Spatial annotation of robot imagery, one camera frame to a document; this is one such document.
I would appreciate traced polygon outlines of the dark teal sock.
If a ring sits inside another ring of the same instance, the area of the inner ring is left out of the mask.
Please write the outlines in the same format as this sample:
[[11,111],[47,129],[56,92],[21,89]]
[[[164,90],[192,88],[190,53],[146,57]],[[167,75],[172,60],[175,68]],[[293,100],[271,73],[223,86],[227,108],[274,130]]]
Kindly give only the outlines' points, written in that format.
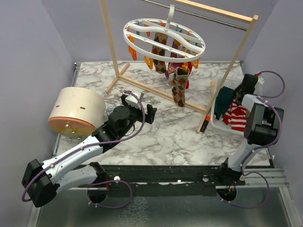
[[230,108],[234,98],[234,89],[222,87],[215,100],[214,115],[217,120],[224,116]]

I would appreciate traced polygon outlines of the beige argyle sock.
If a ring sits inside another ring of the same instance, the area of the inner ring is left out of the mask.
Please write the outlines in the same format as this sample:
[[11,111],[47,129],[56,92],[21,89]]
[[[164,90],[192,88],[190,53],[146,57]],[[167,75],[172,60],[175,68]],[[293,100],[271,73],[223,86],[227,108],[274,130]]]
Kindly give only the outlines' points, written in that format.
[[173,79],[169,82],[172,86],[172,97],[175,104],[179,107],[185,106],[185,89],[178,82],[177,69],[174,72]]
[[[167,44],[167,38],[168,36],[166,34],[162,34],[162,33],[155,33],[154,36],[154,41],[163,45]],[[157,46],[152,46],[152,53],[159,55],[159,56],[164,56],[165,55],[165,49],[162,49],[160,47]],[[157,73],[159,74],[164,74],[166,72],[166,63],[164,61],[160,61],[157,59],[153,59],[153,65],[155,67],[155,70]]]

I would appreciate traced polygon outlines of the wooden hanger rack frame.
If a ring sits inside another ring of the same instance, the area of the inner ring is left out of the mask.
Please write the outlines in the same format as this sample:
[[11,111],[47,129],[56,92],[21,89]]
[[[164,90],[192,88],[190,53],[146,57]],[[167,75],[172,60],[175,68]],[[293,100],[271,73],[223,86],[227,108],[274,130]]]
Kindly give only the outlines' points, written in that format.
[[171,82],[169,82],[172,87],[172,93],[168,94],[124,76],[130,66],[129,63],[122,70],[119,70],[106,2],[104,0],[99,1],[116,76],[106,89],[106,94],[109,94],[116,83],[121,80],[168,99],[179,107],[187,107],[207,115],[217,94],[212,96],[207,108],[188,102],[185,98],[189,75],[192,69],[198,68],[199,60],[205,53],[206,44],[197,32],[173,22],[174,12],[176,11],[175,3],[176,1],[172,1],[172,4],[170,4],[166,20],[140,18],[127,22],[123,27],[123,38],[132,59],[135,61],[137,55],[141,54],[149,69],[155,69],[158,73],[167,74],[172,78]]

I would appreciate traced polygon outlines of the white round clip hanger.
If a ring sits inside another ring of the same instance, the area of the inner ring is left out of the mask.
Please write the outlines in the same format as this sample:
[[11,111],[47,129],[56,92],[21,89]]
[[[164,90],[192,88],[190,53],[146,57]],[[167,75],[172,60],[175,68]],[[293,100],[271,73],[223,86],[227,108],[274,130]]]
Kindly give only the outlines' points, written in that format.
[[166,20],[140,18],[126,23],[123,37],[133,60],[139,53],[146,64],[153,60],[198,62],[205,52],[205,42],[196,32],[173,22],[174,12],[175,6],[170,5]]

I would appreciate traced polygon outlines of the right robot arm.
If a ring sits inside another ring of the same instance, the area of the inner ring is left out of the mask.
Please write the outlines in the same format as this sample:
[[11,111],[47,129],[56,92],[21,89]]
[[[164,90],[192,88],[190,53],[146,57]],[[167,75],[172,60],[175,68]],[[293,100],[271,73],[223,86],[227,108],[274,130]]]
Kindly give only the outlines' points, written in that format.
[[217,179],[223,185],[240,180],[247,164],[258,151],[277,143],[282,130],[284,110],[271,106],[264,96],[254,94],[255,87],[263,83],[260,73],[245,74],[234,90],[235,103],[249,112],[244,128],[244,140],[236,152],[219,168]]

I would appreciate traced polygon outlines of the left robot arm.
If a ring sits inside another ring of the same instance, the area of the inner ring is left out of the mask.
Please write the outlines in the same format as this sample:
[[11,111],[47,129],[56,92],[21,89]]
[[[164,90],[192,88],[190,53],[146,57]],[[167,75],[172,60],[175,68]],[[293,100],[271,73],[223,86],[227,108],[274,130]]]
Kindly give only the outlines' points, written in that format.
[[81,167],[85,161],[99,156],[117,144],[135,137],[145,123],[154,122],[157,109],[142,105],[142,98],[131,91],[121,96],[122,105],[113,109],[108,120],[92,132],[84,141],[65,153],[39,162],[27,164],[22,178],[23,202],[31,201],[39,208],[65,190],[77,186],[108,186],[119,179],[110,179],[104,168],[97,162]]

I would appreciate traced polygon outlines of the white plastic basket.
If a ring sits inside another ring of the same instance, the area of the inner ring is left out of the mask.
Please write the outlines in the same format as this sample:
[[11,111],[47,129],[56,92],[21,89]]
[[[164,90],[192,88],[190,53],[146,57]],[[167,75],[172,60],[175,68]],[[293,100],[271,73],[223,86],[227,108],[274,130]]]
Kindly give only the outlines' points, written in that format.
[[[214,92],[220,90],[218,87],[223,79],[223,76],[219,76],[214,81]],[[227,78],[223,83],[223,87],[228,87],[232,90],[235,90],[238,85],[242,82],[242,79]],[[258,81],[255,86],[253,94],[261,95],[262,88],[265,79],[261,76],[258,76]],[[213,128],[217,130],[222,130],[228,133],[237,134],[243,136],[244,128],[246,126],[246,113],[248,111],[241,105],[236,104],[236,100],[233,99],[230,107],[227,112],[220,117],[219,120],[216,118],[215,114],[215,102],[212,104],[211,113],[210,113],[210,124]]]

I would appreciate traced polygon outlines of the red white striped sock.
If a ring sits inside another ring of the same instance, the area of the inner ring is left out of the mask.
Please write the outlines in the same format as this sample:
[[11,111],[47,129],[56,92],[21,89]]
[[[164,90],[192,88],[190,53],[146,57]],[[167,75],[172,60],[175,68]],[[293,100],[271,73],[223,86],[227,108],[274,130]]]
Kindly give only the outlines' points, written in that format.
[[232,130],[244,132],[246,121],[246,108],[237,105],[236,100],[233,99],[230,108],[223,116],[223,122],[226,125],[230,124]]

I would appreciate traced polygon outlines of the yellow highlighter marker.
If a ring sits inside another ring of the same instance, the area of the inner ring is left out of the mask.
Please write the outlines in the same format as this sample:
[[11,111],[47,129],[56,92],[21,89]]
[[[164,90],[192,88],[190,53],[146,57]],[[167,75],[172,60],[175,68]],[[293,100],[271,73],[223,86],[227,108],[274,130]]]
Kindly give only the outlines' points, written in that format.
[[215,81],[211,81],[211,95],[214,94],[214,89],[215,89]]

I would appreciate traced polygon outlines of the blue patterned round tin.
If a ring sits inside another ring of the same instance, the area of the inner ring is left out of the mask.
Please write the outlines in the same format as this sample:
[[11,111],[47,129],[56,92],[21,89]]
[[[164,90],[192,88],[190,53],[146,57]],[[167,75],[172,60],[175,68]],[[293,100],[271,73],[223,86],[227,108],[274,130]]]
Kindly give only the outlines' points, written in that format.
[[110,116],[110,114],[114,111],[115,109],[115,106],[109,106],[107,109],[106,109],[106,114],[107,116]]

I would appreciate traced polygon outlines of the black orange highlighter marker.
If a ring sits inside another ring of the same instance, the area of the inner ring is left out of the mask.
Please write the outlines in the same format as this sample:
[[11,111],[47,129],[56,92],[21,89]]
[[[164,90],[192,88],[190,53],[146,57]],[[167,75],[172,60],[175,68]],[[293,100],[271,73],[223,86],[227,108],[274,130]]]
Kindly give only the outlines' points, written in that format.
[[210,115],[207,115],[204,119],[204,122],[203,122],[202,126],[201,126],[200,132],[205,132],[209,121],[210,121]]

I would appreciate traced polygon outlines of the yellow orange clothespin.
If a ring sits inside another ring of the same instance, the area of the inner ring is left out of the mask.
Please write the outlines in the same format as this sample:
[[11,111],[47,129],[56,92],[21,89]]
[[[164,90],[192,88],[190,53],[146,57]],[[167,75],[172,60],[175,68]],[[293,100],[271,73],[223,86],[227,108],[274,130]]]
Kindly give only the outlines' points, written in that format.
[[153,69],[153,58],[148,58],[147,56],[143,57],[145,64],[148,66],[150,70]]

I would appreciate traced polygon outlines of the purple yellow striped sock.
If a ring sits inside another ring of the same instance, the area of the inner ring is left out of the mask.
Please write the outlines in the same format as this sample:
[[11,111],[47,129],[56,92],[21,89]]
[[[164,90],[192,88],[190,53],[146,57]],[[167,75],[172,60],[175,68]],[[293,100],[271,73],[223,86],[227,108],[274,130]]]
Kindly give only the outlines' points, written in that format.
[[174,73],[174,71],[178,68],[178,63],[176,62],[170,62],[168,64],[167,70],[165,72],[166,79],[169,79],[170,74]]

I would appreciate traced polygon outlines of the red beige reindeer sock front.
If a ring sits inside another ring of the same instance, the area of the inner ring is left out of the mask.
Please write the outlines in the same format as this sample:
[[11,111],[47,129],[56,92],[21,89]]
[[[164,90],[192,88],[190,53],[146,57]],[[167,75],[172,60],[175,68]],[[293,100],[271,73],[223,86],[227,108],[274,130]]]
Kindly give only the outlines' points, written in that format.
[[180,63],[177,69],[178,82],[184,89],[189,88],[189,76],[191,74],[192,67],[193,65],[191,62],[185,62]]

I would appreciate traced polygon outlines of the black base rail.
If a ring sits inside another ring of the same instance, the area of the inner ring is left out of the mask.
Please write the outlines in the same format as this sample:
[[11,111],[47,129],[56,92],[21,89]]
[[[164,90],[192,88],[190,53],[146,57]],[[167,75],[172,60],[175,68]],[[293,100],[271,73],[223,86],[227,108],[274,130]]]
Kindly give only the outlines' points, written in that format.
[[105,186],[91,186],[91,197],[216,196],[216,187],[244,185],[241,172],[219,166],[126,166],[103,165]]

